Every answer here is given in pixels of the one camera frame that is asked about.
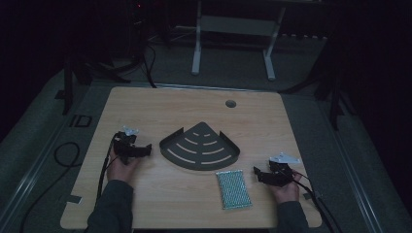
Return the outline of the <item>black metal stand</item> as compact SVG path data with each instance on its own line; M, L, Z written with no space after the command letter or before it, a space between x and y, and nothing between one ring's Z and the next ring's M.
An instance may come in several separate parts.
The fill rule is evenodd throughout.
M338 129L337 119L343 114L340 102L344 99L341 87L349 68L348 51L350 49L342 36L330 35L312 66L307 78L292 87L279 90L279 93L292 94L317 83L314 97L318 101L330 98L328 121L334 130Z
M62 114L66 116L74 103L73 77L76 77L80 84L90 85L92 82L90 71L95 70L106 79L117 83L130 83L130 80L120 77L120 72L131 70L138 64L139 59L132 58L125 65L115 67L112 61L98 61L85 53L71 52L67 54L63 63L63 89L59 90L55 96L56 99L64 101Z

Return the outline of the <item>person's right hand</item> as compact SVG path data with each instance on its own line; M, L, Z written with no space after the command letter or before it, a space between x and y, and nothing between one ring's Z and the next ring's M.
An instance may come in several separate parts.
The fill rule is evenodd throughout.
M293 170L292 177L293 181L284 186L269 186L269 190L274 196L274 199L278 205L287 202L297 202L299 200L299 187L297 182L300 181L302 175Z

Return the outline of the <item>person's left hand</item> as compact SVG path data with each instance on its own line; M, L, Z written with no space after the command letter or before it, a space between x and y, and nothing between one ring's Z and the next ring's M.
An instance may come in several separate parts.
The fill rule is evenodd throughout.
M141 159L132 158L127 164L124 164L113 151L110 152L109 158L110 164L107 168L108 181L121 181L133 185L132 180Z

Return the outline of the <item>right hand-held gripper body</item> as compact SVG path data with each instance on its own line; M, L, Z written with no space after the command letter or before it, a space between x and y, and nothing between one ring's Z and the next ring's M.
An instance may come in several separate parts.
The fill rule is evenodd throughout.
M280 152L268 160L269 173L263 174L265 184L282 187L293 180L293 171L290 164L299 164L301 160L287 153Z

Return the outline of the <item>dark grey corner shelf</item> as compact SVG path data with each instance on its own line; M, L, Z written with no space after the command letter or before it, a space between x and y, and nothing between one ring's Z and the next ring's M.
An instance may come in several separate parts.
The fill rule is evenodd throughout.
M177 166L193 171L214 171L238 160L240 149L206 122L181 128L159 143L161 154Z

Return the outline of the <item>silver-green scouring sponge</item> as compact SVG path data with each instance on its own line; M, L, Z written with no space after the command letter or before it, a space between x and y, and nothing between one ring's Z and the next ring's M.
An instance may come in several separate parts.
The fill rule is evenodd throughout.
M224 210L242 209L252 206L242 170L217 172L216 176Z

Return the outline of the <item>white desk frame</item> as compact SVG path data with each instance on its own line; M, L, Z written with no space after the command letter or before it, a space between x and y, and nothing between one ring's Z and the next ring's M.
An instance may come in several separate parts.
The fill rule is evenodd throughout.
M198 75L201 63L201 33L219 32L235 35L266 36L270 38L268 47L262 51L263 62L266 69L267 78L270 81L276 79L272 62L272 51L278 38L280 27L286 12L285 7L281 7L275 15L275 20L248 19L242 17L218 17L204 15L202 13L202 0L197 0L196 6L196 27L195 27L195 47L192 59L191 73Z

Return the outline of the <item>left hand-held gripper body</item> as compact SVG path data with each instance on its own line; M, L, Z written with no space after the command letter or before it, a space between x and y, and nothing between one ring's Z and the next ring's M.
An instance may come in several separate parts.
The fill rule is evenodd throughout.
M132 129L124 126L122 131L119 131L114 136L114 152L120 157L123 164L127 165L131 157L137 156L137 147L134 145L138 129Z

